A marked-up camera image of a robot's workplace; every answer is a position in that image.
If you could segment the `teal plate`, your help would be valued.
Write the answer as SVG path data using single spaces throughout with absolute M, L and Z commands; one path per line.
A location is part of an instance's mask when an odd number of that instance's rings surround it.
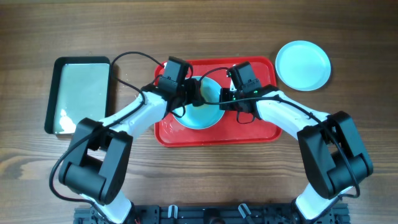
M 201 94 L 204 100 L 210 103 L 218 103 L 220 97 L 221 86 L 211 78 L 205 77 L 201 81 Z M 183 126 L 190 129 L 206 129 L 215 125 L 224 115 L 224 111 L 219 109 L 218 105 L 201 105 L 198 107 L 192 104 L 185 106 L 185 114 L 183 108 L 174 110 L 181 118 L 174 118 Z
M 314 91 L 328 82 L 332 67 L 321 47 L 306 40 L 295 40 L 278 51 L 275 70 L 288 87 L 298 91 Z

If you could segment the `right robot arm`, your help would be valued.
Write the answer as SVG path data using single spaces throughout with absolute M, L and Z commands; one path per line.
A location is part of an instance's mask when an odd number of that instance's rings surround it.
M 298 141 L 308 185 L 292 203 L 294 222 L 314 223 L 344 197 L 358 198 L 373 162 L 352 117 L 310 109 L 274 85 L 262 86 L 249 62 L 227 69 L 235 87 L 221 90 L 220 109 L 251 114 Z

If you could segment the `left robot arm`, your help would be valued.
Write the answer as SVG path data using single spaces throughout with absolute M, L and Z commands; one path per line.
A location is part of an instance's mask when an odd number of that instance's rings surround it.
M 162 75 L 138 90 L 139 96 L 119 112 L 95 121 L 82 119 L 71 143 L 53 166 L 49 187 L 66 201 L 90 204 L 99 221 L 127 223 L 132 220 L 133 204 L 121 192 L 132 142 L 149 126 L 158 123 L 177 108 L 201 100 L 200 83 L 193 78 L 193 66 L 169 57 Z M 80 198 L 60 195 L 53 178 Z

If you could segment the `teal plate top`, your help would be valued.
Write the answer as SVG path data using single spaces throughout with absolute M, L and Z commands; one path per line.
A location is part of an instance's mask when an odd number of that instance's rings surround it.
M 321 47 L 306 40 L 295 40 L 278 51 L 275 70 L 288 87 L 298 91 L 314 91 L 328 82 L 332 67 Z

